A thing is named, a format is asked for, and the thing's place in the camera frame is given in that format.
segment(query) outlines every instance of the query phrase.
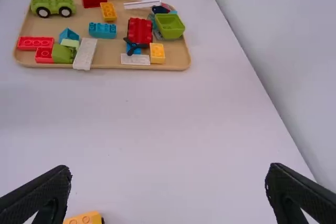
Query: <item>toy car wheel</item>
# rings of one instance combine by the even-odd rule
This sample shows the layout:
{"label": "toy car wheel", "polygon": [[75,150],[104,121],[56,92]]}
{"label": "toy car wheel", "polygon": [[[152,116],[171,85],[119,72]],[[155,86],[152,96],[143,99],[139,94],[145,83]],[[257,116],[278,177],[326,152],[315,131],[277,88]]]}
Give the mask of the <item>toy car wheel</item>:
{"label": "toy car wheel", "polygon": [[36,14],[40,18],[48,18],[50,16],[50,11],[45,7],[39,7],[36,9]]}
{"label": "toy car wheel", "polygon": [[59,15],[64,18],[68,18],[72,15],[72,10],[69,7],[61,7],[59,9]]}

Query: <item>white wall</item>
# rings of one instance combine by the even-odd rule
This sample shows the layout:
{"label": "white wall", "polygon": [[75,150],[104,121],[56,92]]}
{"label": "white wall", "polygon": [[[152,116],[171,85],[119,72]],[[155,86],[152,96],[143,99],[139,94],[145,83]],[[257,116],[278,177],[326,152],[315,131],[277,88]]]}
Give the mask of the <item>white wall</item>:
{"label": "white wall", "polygon": [[336,191],[336,0],[217,2],[316,180]]}

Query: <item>yellow lego brick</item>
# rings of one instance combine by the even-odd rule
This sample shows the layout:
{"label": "yellow lego brick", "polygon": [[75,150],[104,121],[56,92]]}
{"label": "yellow lego brick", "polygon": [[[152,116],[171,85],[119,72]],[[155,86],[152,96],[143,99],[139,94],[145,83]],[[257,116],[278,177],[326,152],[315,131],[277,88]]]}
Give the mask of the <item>yellow lego brick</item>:
{"label": "yellow lego brick", "polygon": [[112,3],[100,3],[101,12],[105,21],[115,21],[117,19],[116,10]]}
{"label": "yellow lego brick", "polygon": [[163,44],[161,43],[150,43],[151,48],[151,63],[164,64],[166,57],[164,55]]}
{"label": "yellow lego brick", "polygon": [[102,224],[102,220],[97,211],[92,211],[65,219],[63,224]]}

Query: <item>blue lego brick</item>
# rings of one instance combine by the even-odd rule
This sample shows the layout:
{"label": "blue lego brick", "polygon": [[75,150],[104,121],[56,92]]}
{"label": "blue lego brick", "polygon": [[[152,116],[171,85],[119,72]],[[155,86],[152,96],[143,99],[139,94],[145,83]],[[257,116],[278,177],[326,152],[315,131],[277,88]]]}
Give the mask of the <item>blue lego brick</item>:
{"label": "blue lego brick", "polygon": [[89,23],[89,35],[94,38],[114,39],[117,35],[117,26],[108,23]]}
{"label": "blue lego brick", "polygon": [[63,32],[59,34],[58,42],[61,44],[63,39],[73,39],[73,40],[79,40],[79,35],[76,34],[74,31],[72,31],[69,28],[64,29]]}
{"label": "blue lego brick", "polygon": [[[131,49],[131,46],[126,43],[126,52],[128,52]],[[137,48],[136,50],[134,50],[134,55],[140,55],[141,54],[141,48]]]}

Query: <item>pink lego brick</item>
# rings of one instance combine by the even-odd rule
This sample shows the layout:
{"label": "pink lego brick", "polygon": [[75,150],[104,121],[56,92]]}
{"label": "pink lego brick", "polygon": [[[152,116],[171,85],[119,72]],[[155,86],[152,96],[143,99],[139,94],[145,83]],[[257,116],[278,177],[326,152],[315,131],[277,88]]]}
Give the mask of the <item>pink lego brick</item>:
{"label": "pink lego brick", "polygon": [[51,57],[52,47],[39,47],[35,53],[36,63],[54,63]]}
{"label": "pink lego brick", "polygon": [[39,47],[52,48],[54,38],[52,37],[19,37],[17,48],[20,50],[36,50]]}

